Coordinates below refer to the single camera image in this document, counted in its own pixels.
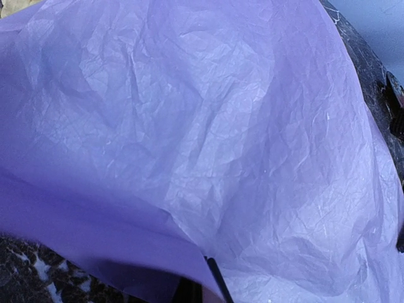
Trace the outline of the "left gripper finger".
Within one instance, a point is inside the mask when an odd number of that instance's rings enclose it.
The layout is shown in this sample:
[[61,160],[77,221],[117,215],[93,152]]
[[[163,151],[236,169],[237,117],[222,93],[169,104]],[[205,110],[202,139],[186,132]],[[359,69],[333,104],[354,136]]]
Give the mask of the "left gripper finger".
[[219,267],[217,265],[217,262],[215,261],[214,258],[205,257],[205,259],[206,259],[208,267],[209,267],[209,269],[210,269],[210,271],[211,271],[211,273],[212,273],[212,275],[213,275],[213,277],[214,277],[214,279],[215,279],[215,281],[216,281],[216,283],[217,283],[217,285],[218,285],[218,287],[220,289],[220,292],[222,294],[222,297],[224,298],[224,301],[226,303],[234,303],[234,300],[233,300],[233,298],[232,298],[232,296],[231,296],[231,294],[230,294],[230,292],[229,292],[229,290],[227,288],[227,285],[225,283],[225,280],[223,279],[223,276],[222,276],[221,271],[220,271],[220,269],[219,269]]

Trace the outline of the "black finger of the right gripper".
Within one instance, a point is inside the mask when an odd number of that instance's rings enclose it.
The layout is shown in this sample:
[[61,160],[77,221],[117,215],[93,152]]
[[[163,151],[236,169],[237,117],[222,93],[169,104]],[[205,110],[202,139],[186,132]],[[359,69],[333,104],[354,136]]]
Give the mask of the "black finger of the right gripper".
[[386,79],[392,105],[389,130],[393,136],[403,139],[403,85],[390,71],[386,72]]

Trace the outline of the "pink purple wrapping paper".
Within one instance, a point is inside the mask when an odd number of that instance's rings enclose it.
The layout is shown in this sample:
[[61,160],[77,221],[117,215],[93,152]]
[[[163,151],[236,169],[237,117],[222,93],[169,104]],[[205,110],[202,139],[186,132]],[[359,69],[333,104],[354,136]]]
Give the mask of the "pink purple wrapping paper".
[[1,231],[150,302],[402,302],[403,193],[319,1],[1,20]]

